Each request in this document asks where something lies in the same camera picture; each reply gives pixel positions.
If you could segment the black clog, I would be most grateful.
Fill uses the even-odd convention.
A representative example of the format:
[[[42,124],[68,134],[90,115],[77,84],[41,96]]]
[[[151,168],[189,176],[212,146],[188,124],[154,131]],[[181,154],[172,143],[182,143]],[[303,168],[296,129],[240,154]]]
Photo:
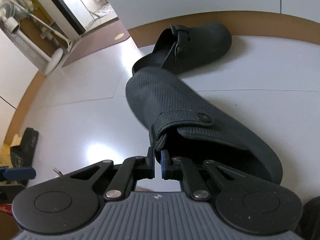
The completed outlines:
[[[172,25],[162,31],[153,51],[133,65],[132,74],[144,67],[182,74],[221,58],[231,45],[231,33],[219,22],[192,28]]]
[[[167,150],[171,157],[212,159],[281,183],[283,169],[274,150],[169,71],[143,68],[129,79],[125,94],[133,114],[149,132],[157,160]]]

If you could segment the yellow slipper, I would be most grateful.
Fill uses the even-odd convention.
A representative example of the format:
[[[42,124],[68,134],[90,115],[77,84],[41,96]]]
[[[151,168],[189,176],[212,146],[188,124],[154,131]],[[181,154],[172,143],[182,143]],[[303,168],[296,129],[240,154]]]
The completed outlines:
[[[21,144],[22,137],[18,134],[15,134],[10,145],[3,144],[0,150],[0,166],[7,166],[12,168],[10,148],[11,146],[18,146]]]

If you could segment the black Bear slipper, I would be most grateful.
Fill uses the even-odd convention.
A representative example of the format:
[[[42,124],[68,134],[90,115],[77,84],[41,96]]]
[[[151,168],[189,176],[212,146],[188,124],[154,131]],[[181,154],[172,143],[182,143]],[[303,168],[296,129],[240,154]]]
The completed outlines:
[[[10,148],[13,167],[28,167],[32,165],[38,137],[38,131],[33,128],[26,128],[20,145]]]

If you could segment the brown door mat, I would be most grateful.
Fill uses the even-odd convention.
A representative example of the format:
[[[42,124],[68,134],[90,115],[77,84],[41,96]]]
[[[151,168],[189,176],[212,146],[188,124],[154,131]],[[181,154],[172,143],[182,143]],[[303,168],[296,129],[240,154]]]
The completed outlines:
[[[120,20],[112,20],[87,33],[71,51],[63,66],[130,38]]]

